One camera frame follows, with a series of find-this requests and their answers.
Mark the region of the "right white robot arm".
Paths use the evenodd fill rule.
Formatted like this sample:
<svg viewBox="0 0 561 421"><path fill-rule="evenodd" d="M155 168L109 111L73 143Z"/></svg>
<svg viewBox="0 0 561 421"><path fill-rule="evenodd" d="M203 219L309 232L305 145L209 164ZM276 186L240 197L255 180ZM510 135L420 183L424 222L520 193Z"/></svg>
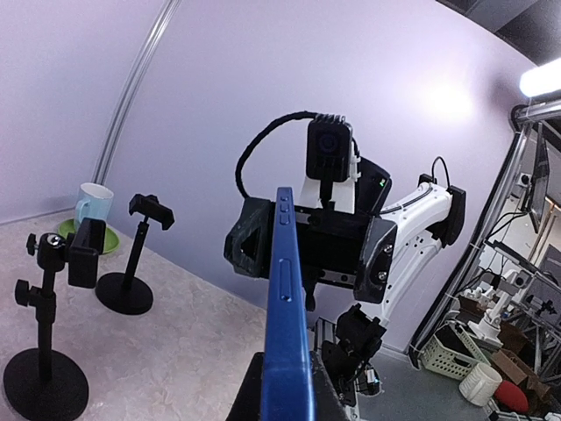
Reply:
<svg viewBox="0 0 561 421"><path fill-rule="evenodd" d="M247 197L227 234L225 259L241 275L268 280L268 318L298 329L316 285L349 289L368 318L389 324L427 264L460 234L465 192L423 175L391 205L389 175L352 158L342 181L306 177L299 198Z"/></svg>

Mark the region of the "phone with dark-blue case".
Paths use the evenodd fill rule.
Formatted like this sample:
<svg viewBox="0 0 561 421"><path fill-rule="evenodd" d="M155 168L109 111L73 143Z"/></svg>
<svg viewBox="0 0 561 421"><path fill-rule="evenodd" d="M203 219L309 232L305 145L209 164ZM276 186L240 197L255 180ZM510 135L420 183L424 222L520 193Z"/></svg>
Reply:
<svg viewBox="0 0 561 421"><path fill-rule="evenodd" d="M295 206L289 187L277 189L273 214L260 416L263 420L316 418Z"/></svg>

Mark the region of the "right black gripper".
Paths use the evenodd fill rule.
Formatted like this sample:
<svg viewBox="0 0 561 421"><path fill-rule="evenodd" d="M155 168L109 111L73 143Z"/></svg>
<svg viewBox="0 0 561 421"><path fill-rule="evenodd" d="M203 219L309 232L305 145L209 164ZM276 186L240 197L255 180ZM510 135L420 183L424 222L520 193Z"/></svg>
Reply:
<svg viewBox="0 0 561 421"><path fill-rule="evenodd" d="M235 273L269 276L274 202L248 197L224 242L224 258ZM363 212L295 209L296 234L306 286L353 288L357 301L381 303L392 264L397 224Z"/></svg>

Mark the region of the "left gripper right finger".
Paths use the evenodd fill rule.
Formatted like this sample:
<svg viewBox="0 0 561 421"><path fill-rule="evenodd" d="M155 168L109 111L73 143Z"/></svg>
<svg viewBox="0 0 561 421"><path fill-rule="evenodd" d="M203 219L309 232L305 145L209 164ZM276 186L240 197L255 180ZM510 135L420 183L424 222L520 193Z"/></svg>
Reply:
<svg viewBox="0 0 561 421"><path fill-rule="evenodd" d="M347 421L343 405L339 402L320 355L315 351L311 351L309 355L316 401L316 420Z"/></svg>

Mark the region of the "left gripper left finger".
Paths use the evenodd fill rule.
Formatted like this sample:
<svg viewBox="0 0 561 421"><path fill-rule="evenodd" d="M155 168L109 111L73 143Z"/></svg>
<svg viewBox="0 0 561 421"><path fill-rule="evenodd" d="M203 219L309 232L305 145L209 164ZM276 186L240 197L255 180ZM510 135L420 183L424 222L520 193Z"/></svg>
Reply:
<svg viewBox="0 0 561 421"><path fill-rule="evenodd" d="M259 421L263 353L255 353L231 406L227 421Z"/></svg>

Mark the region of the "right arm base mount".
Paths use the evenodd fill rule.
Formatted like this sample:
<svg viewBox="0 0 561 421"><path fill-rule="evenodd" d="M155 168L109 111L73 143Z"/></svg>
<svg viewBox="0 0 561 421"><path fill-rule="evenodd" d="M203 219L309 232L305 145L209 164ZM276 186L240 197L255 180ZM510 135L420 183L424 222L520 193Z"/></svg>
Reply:
<svg viewBox="0 0 561 421"><path fill-rule="evenodd" d="M343 405L348 420L360 420L359 397L381 392L381 380L371 363L380 350L386 329L378 318L368 317L359 303L335 323L319 318L313 328L317 352Z"/></svg>

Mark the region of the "black clamp phone stand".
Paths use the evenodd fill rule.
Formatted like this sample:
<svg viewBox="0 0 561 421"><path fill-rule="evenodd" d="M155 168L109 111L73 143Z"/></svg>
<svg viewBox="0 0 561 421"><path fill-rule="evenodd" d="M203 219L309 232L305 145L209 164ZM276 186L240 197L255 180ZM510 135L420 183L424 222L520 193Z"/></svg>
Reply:
<svg viewBox="0 0 561 421"><path fill-rule="evenodd" d="M4 392L14 411L27 420L76 420L89 401L86 375L70 357L53 350L53 324L57 297L56 275L68 270L69 285L93 289L97 282L98 259L103 253L106 223L84 218L74 234L66 238L47 232L39 238L30 234L27 252L43 270L42 285L26 280L15 286L17 304L35 309L38 346L13 356L3 374Z"/></svg>

